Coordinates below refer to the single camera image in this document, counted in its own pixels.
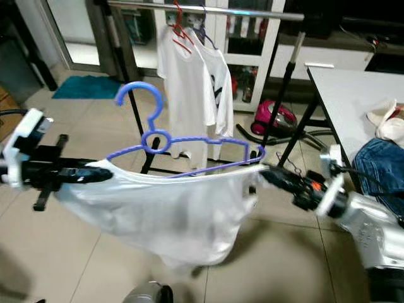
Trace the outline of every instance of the red hanger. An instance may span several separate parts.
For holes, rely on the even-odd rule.
[[[188,37],[188,35],[184,32],[184,30],[182,29],[181,26],[181,21],[182,21],[182,9],[181,7],[178,5],[178,0],[174,0],[174,4],[177,6],[178,8],[178,15],[177,15],[177,23],[175,25],[170,25],[172,27],[172,31],[180,38],[183,39],[188,39],[192,45],[194,45],[194,42],[191,40],[191,38]],[[190,54],[192,54],[191,50],[186,47],[185,45],[183,45],[182,43],[172,39],[176,44],[178,44],[179,46],[185,48]]]

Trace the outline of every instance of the table leg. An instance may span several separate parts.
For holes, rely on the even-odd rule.
[[[297,129],[295,133],[293,134],[292,138],[289,141],[288,146],[286,147],[286,150],[284,151],[282,158],[279,160],[278,166],[283,167],[285,164],[287,158],[290,155],[290,152],[292,151],[293,147],[295,146],[297,140],[302,136],[304,127],[306,126],[306,123],[308,120],[311,118],[311,115],[313,115],[313,112],[316,110],[316,107],[318,105],[318,100],[317,97],[314,97],[313,101],[309,104],[307,107],[306,111],[303,114],[302,120],[300,121],[299,125],[297,126]]]

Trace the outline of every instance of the white table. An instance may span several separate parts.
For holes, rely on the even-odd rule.
[[[345,165],[350,165],[362,146],[374,138],[376,128],[366,114],[388,98],[404,103],[404,75],[328,68],[308,68],[307,72],[316,88],[316,98],[304,112],[282,158],[288,157],[320,104],[341,145]]]

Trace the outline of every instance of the white cloth on table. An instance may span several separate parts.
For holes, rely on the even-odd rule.
[[[159,255],[170,267],[190,269],[222,262],[256,196],[249,186],[264,165],[223,174],[169,179],[122,170],[108,160],[103,182],[63,184],[56,198],[82,220],[123,243]]]
[[[376,137],[391,140],[404,148],[404,109],[397,107],[397,100],[387,100],[380,108],[367,114],[367,118],[377,127]]]

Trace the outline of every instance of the purple hanger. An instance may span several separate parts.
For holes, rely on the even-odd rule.
[[[131,146],[128,148],[124,148],[123,150],[115,151],[114,153],[111,153],[110,155],[107,156],[107,160],[112,160],[113,158],[119,157],[121,155],[125,155],[130,152],[134,152],[135,150],[145,150],[148,153],[163,153],[171,147],[171,144],[177,143],[177,142],[186,142],[186,141],[204,141],[209,144],[219,144],[219,145],[221,145],[222,143],[234,143],[234,144],[242,145],[244,147],[243,161],[223,164],[223,165],[219,165],[219,166],[215,166],[215,167],[208,167],[205,169],[194,170],[192,172],[185,172],[182,174],[177,174],[177,175],[173,175],[173,176],[169,177],[169,178],[178,178],[178,177],[185,177],[187,175],[200,174],[202,172],[211,172],[212,170],[217,170],[217,169],[225,169],[227,167],[232,167],[232,166],[236,166],[236,165],[240,165],[240,164],[258,162],[264,158],[265,149],[260,145],[258,145],[258,149],[259,149],[258,156],[256,158],[250,159],[249,158],[249,143],[245,142],[245,141],[241,141],[241,140],[237,140],[237,139],[230,139],[230,138],[221,138],[218,140],[213,140],[208,137],[176,137],[176,138],[173,138],[173,137],[171,137],[171,135],[169,134],[168,131],[166,131],[164,129],[156,129],[156,127],[154,125],[154,120],[157,119],[159,117],[159,115],[161,114],[161,112],[163,111],[164,104],[163,104],[163,98],[162,98],[161,93],[158,91],[158,89],[154,85],[146,83],[146,82],[142,82],[142,81],[130,82],[130,83],[122,86],[119,89],[119,91],[115,97],[116,103],[119,106],[122,106],[125,94],[127,94],[128,91],[135,90],[137,88],[142,88],[142,89],[145,89],[145,90],[148,90],[149,92],[151,92],[154,95],[155,101],[157,103],[155,111],[150,116],[147,117],[147,123],[149,125],[149,130],[146,131],[141,136],[140,145],[135,145],[135,146]],[[153,134],[159,134],[159,135],[164,136],[167,140],[166,145],[158,150],[154,150],[154,149],[150,148],[147,145],[147,138]]]
[[[209,38],[209,36],[206,34],[206,31],[205,31],[206,9],[205,9],[205,6],[203,5],[203,1],[201,2],[200,6],[203,7],[203,11],[205,13],[203,14],[203,19],[202,19],[200,28],[199,29],[194,28],[194,32],[196,32],[196,34],[198,35],[198,38],[199,38],[199,36],[201,37],[200,40],[201,40],[202,44],[205,44],[204,39],[207,38],[210,41],[210,43],[212,44],[213,48],[215,50],[217,50],[217,47],[213,43],[212,39]]]

